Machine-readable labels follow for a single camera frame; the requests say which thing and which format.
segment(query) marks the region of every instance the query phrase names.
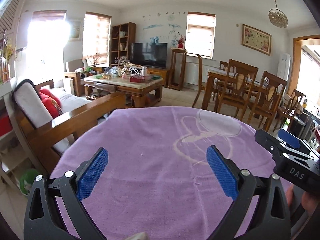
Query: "crystal chandelier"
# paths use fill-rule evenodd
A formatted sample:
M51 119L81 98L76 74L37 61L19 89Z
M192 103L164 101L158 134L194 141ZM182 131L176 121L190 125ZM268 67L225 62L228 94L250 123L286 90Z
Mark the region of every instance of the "crystal chandelier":
M275 0L275 3L276 3L276 9L271 9L269 11L270 22L274 26L277 26L279 28L286 28L288 27L288 18L282 11L278 10L276 0Z

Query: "wooden door frame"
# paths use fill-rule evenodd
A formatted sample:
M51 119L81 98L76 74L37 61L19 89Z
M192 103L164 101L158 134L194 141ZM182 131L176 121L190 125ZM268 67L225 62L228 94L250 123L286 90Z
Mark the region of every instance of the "wooden door frame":
M320 45L320 35L303 36L293 39L293 60L288 87L288 94L297 88L300 64L301 64L301 48L305 45Z

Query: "red pillow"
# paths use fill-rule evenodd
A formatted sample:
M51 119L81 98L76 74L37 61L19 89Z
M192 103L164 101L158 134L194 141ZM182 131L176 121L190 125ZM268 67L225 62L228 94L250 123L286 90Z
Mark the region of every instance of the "red pillow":
M61 102L60 102L59 98L57 98L54 94L52 94L49 89L40 88L39 92L51 97L54 101L56 101L58 103L58 105L61 108Z
M41 97L42 103L44 104L48 112L51 114L53 119L63 114L60 106L55 100L53 100L53 98L40 92L39 95Z

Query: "white bottle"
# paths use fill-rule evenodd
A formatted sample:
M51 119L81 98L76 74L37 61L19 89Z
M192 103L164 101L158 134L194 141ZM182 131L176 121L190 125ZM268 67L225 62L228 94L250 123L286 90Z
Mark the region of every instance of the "white bottle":
M142 66L141 74L142 74L142 76L148 76L148 70L147 70L147 67Z

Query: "framed artwork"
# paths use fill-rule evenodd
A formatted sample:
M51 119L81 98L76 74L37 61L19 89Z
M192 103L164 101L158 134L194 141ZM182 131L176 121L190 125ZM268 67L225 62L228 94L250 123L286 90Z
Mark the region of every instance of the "framed artwork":
M248 25L242 25L241 45L255 49L270 56L271 35Z
M80 41L82 33L82 20L69 20L70 36L69 41Z

